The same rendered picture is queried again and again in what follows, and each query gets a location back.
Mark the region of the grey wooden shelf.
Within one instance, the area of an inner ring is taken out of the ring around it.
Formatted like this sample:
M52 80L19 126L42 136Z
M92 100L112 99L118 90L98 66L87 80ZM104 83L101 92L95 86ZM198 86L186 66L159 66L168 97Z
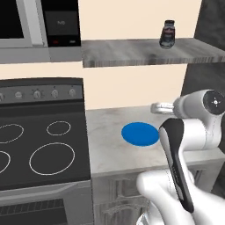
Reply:
M84 68L225 62L225 50L194 38L178 38L170 49L158 39L84 40Z

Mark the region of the grey oven door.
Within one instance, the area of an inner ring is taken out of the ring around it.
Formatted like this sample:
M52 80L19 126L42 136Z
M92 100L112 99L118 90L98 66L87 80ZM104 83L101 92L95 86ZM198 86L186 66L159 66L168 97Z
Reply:
M0 225L94 225L91 182L0 191Z

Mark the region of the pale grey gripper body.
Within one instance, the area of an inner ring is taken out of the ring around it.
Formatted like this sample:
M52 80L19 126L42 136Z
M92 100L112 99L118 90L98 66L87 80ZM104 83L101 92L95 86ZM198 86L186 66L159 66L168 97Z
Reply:
M157 114L173 114L173 104L162 102L153 103L150 111Z

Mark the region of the blue round plate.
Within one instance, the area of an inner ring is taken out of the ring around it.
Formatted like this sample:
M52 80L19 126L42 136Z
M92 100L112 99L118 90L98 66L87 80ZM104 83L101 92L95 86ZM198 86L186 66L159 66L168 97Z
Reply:
M145 122L131 122L121 129L123 139L139 147L147 147L154 145L159 140L158 130Z

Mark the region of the black hob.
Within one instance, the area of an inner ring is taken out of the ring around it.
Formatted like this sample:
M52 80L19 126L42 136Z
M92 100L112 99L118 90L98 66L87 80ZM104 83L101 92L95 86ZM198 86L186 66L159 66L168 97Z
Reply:
M72 98L69 90L74 88ZM53 98L53 89L59 91ZM33 92L40 90L42 98ZM21 91L22 99L15 93ZM91 178L83 80L44 77L0 80L0 190Z

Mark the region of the microwave door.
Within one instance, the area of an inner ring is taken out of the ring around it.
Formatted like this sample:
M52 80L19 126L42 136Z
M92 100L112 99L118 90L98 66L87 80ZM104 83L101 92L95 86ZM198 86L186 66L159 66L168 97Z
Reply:
M0 48L46 47L47 34L41 0L35 0L43 46L34 46L31 41L23 0L0 0Z

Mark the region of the dark condiment jar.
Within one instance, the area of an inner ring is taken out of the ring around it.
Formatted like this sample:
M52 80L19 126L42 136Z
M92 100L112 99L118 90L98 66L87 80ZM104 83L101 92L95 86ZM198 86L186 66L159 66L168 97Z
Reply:
M175 44L175 21L165 20L159 44L161 48L170 49Z

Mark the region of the silver microwave oven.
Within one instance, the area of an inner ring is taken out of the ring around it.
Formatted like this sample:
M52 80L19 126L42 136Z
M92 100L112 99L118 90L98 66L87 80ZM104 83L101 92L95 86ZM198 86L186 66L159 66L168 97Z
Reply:
M41 0L41 6L47 46L0 48L0 64L82 60L78 0Z

